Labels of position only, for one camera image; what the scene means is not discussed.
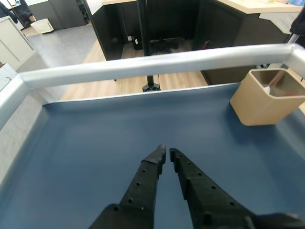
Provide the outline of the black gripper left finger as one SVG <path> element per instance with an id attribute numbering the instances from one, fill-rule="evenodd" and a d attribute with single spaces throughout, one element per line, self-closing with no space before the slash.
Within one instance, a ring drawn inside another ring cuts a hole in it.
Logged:
<path id="1" fill-rule="evenodd" d="M 141 164 L 120 203 L 108 205 L 91 229 L 152 229 L 159 175 L 166 147 L 159 145 Z"/>

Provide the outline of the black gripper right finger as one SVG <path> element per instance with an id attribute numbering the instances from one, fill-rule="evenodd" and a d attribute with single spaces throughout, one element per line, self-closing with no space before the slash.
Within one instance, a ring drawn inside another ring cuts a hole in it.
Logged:
<path id="1" fill-rule="evenodd" d="M 170 160 L 195 229 L 262 228 L 254 213 L 227 194 L 181 151 L 170 148 Z"/>

